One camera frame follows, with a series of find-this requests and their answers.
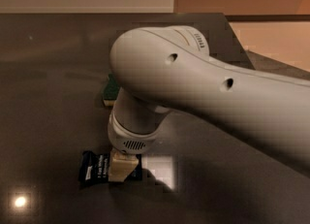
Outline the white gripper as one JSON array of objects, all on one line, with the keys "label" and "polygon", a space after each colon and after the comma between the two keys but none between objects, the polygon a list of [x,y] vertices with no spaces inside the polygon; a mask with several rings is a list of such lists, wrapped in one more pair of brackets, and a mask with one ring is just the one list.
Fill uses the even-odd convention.
[{"label": "white gripper", "polygon": [[123,182],[139,164],[137,156],[132,154],[143,154],[149,150],[158,133],[158,130],[150,134],[129,131],[111,112],[108,119],[108,139],[114,149],[109,154],[108,181]]}]

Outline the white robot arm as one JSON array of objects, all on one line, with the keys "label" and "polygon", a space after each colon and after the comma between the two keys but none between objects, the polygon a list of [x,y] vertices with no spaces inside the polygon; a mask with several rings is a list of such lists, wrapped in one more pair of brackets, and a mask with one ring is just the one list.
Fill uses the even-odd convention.
[{"label": "white robot arm", "polygon": [[233,66],[210,56],[190,26],[122,34],[109,63],[120,91],[108,122],[108,175],[124,180],[172,110],[217,126],[292,169],[310,171],[310,82]]}]

